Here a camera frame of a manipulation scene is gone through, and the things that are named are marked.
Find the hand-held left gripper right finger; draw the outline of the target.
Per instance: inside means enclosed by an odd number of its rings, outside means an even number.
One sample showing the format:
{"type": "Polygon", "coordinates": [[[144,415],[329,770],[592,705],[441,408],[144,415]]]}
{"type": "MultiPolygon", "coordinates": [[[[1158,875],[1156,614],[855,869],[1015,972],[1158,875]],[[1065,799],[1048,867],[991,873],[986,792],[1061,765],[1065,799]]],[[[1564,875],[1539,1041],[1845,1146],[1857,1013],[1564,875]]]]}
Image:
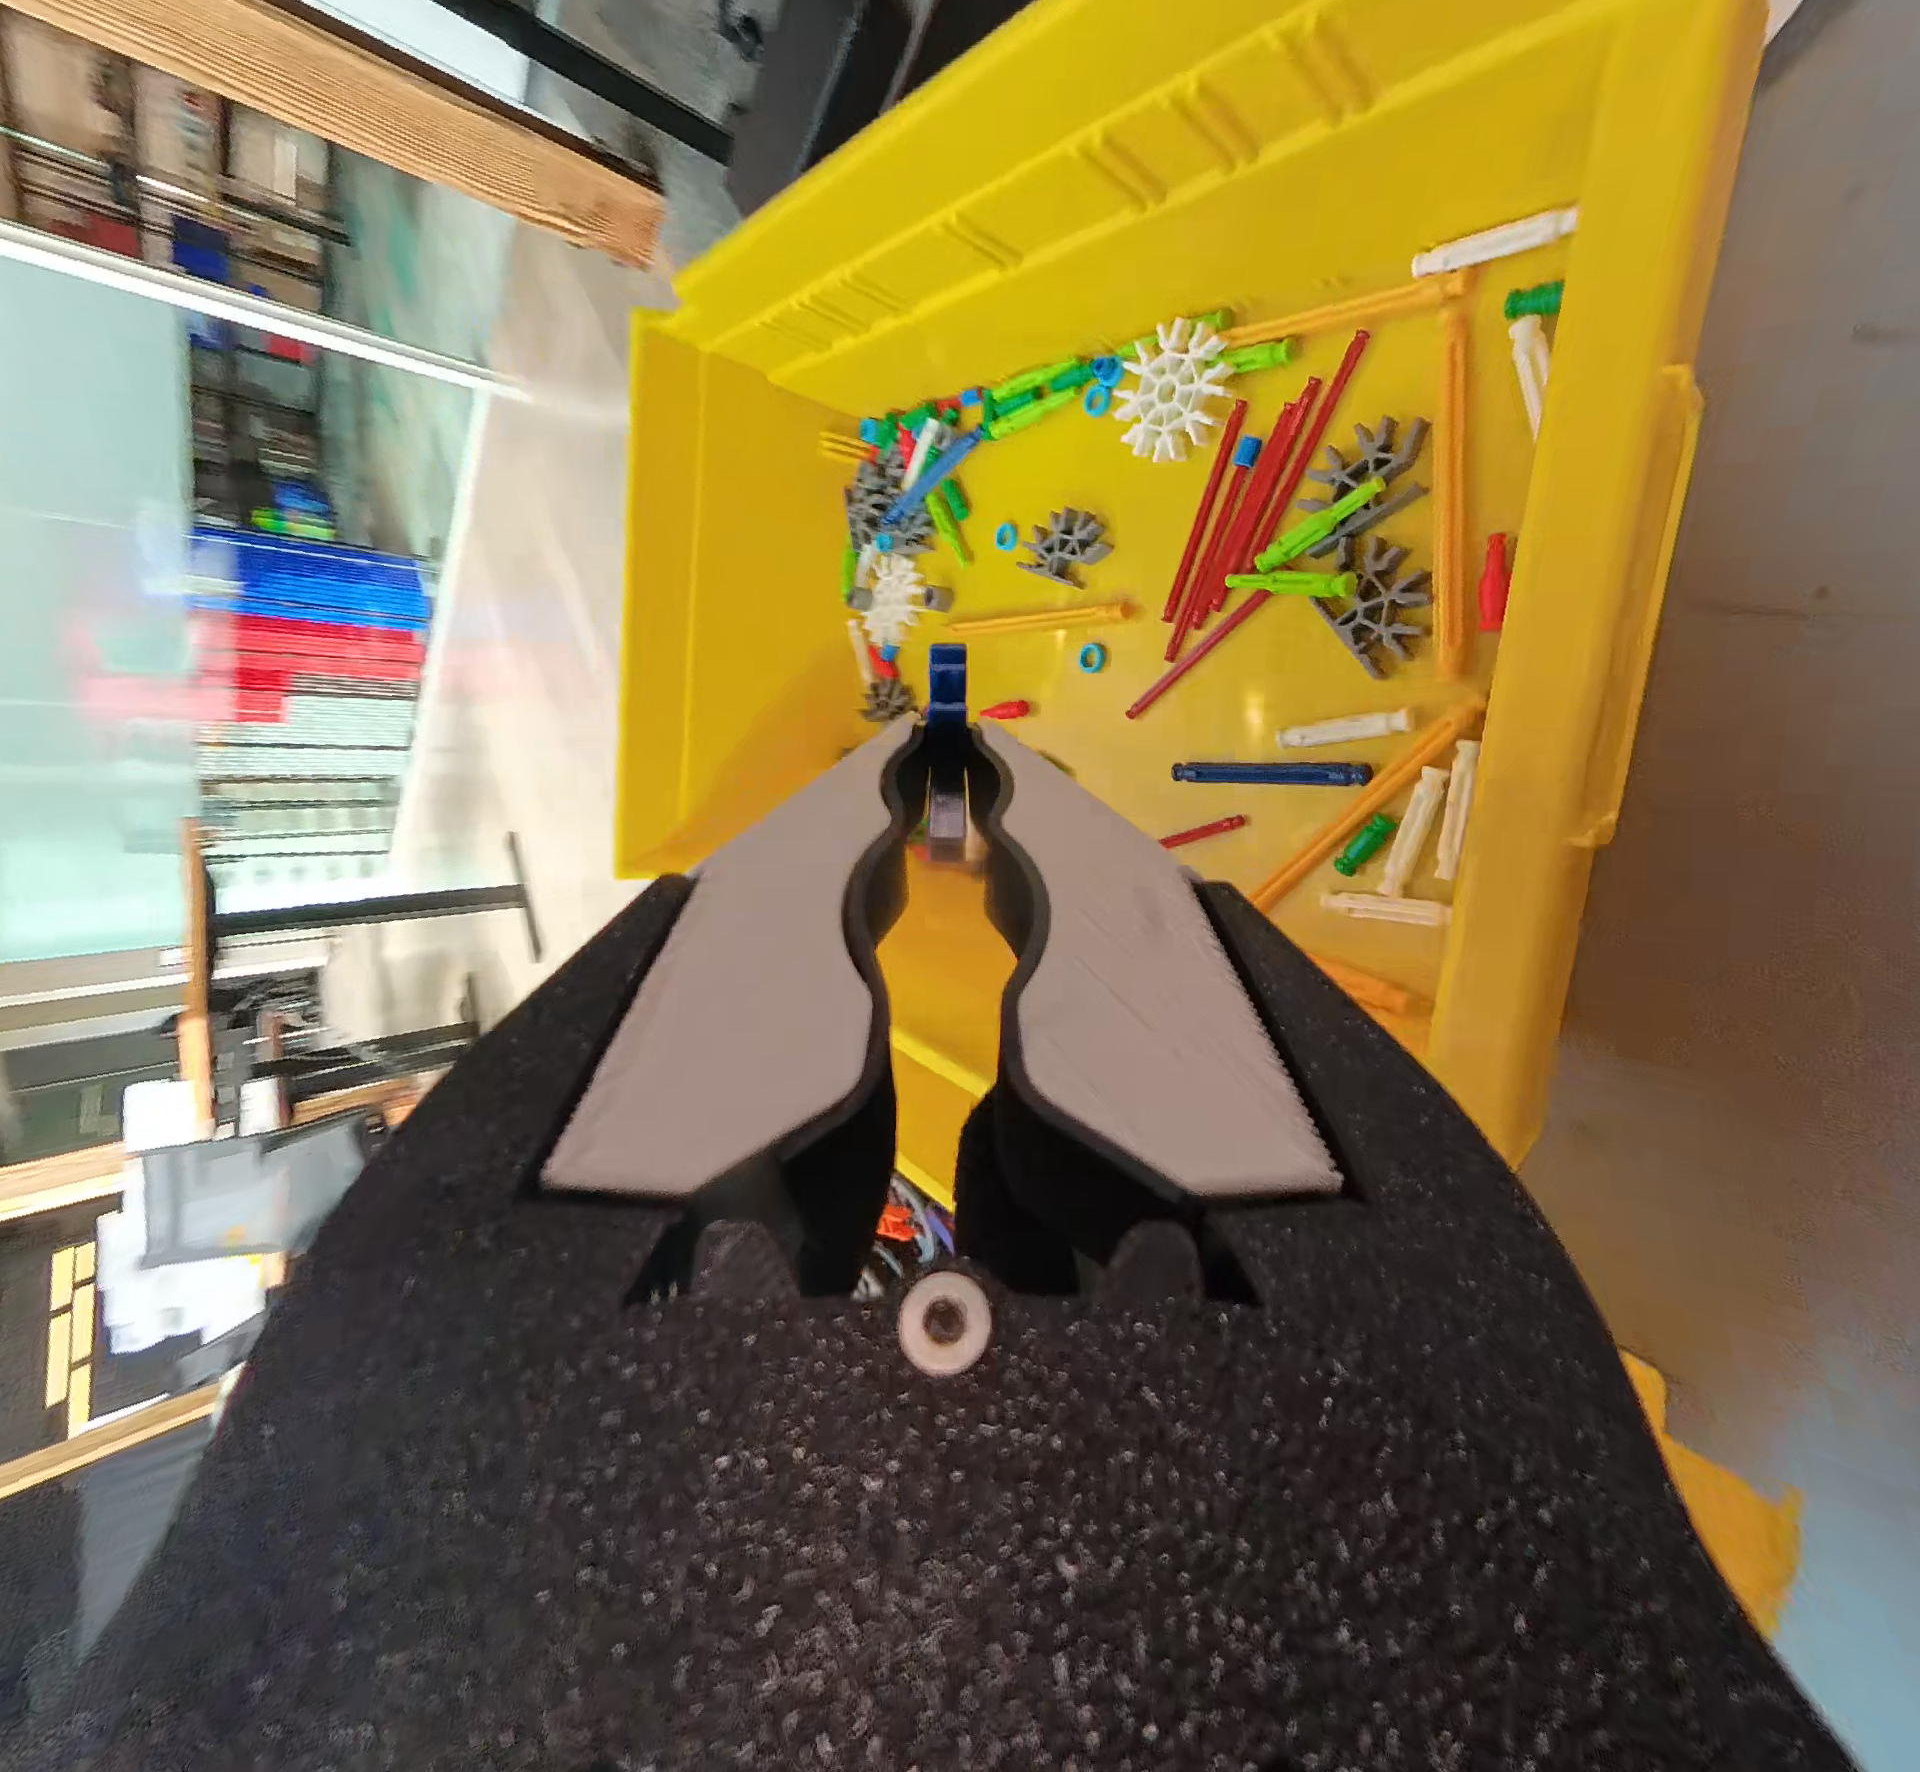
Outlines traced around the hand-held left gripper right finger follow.
{"type": "Polygon", "coordinates": [[[1335,1199],[1337,1150],[1178,857],[998,725],[971,733],[986,913],[1013,967],[966,1216],[1335,1199]]]}

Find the blue storage crates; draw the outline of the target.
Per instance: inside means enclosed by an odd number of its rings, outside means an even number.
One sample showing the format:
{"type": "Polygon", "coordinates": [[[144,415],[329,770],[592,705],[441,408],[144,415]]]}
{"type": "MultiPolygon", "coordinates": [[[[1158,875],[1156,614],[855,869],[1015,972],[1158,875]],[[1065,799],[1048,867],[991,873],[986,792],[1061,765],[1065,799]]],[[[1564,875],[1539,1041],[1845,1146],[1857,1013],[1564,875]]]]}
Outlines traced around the blue storage crates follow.
{"type": "Polygon", "coordinates": [[[61,653],[94,720],[210,741],[290,730],[320,705],[406,717],[432,619],[418,559],[163,522],[78,600],[61,653]]]}

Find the wooden beam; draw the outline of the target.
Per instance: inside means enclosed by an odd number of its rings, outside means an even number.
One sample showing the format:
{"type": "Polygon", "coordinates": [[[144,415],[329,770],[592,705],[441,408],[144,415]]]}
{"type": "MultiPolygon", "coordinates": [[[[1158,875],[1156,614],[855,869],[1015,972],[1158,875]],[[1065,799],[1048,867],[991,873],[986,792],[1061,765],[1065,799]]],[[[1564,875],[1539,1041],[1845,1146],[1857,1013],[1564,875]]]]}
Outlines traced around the wooden beam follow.
{"type": "Polygon", "coordinates": [[[295,0],[5,0],[5,7],[624,266],[657,263],[665,202],[611,152],[295,0]]]}

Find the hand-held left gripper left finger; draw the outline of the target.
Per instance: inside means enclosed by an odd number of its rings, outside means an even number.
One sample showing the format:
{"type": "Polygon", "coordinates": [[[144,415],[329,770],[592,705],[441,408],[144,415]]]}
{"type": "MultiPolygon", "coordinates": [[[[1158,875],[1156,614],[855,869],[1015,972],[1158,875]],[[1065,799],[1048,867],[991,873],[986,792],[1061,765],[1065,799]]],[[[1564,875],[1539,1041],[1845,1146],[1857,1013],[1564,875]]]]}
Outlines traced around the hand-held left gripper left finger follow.
{"type": "Polygon", "coordinates": [[[878,943],[925,725],[887,725],[691,871],[541,1166],[548,1191],[873,1228],[896,1163],[878,943]]]}

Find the pile of toy pieces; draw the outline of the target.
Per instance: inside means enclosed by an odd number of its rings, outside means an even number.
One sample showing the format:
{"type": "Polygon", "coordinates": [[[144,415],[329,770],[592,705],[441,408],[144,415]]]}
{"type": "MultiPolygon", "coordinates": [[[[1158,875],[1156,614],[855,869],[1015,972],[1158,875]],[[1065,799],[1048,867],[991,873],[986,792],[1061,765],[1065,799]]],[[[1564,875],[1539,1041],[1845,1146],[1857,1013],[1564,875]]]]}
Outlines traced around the pile of toy pieces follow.
{"type": "Polygon", "coordinates": [[[1188,321],[1149,382],[1213,376],[1206,464],[1080,452],[1055,489],[1033,442],[984,440],[1038,522],[1021,562],[1063,600],[1002,602],[971,640],[998,705],[1082,727],[1133,814],[1213,814],[1251,899],[1358,970],[1377,1014],[1422,1017],[1442,1067],[1548,1063],[1571,981],[1601,792],[1612,534],[1574,459],[1553,340],[1578,209],[1553,206],[1414,257],[1393,287],[1249,334],[1188,321]]]}

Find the grey desk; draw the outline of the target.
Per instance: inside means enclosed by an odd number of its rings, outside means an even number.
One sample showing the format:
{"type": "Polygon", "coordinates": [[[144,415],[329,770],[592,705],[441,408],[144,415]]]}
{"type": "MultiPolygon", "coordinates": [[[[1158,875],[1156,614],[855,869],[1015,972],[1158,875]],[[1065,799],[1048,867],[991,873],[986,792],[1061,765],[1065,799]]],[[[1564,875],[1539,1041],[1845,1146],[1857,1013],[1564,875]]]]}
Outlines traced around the grey desk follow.
{"type": "Polygon", "coordinates": [[[1763,61],[1635,773],[1526,1183],[1690,1444],[1804,1498],[1778,1647],[1917,1768],[1917,0],[1763,61]]]}

